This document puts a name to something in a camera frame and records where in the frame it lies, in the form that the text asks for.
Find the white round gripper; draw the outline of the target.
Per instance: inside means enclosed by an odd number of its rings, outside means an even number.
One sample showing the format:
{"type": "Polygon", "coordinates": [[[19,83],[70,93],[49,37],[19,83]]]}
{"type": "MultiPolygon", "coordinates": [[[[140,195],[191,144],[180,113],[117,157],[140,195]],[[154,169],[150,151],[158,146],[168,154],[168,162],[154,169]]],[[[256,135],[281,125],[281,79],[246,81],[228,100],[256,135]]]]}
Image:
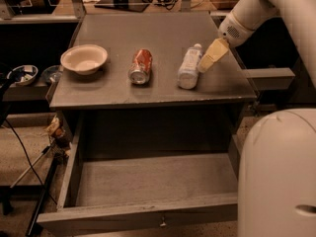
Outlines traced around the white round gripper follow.
{"type": "Polygon", "coordinates": [[[243,44],[255,31],[254,21],[243,15],[230,12],[221,22],[218,35],[223,39],[215,39],[201,58],[197,70],[201,73],[210,69],[231,47],[243,44]]]}

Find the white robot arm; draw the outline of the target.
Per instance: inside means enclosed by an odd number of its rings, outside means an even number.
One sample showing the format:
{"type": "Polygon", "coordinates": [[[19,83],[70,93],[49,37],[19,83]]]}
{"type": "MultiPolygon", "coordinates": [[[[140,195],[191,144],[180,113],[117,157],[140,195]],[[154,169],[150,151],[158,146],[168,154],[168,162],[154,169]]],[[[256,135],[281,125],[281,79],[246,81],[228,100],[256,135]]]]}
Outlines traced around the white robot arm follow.
{"type": "MultiPolygon", "coordinates": [[[[316,86],[316,0],[239,0],[219,27],[198,70],[280,15],[316,86]]],[[[316,110],[290,109],[260,119],[240,158],[238,237],[316,237],[316,110]]]]}

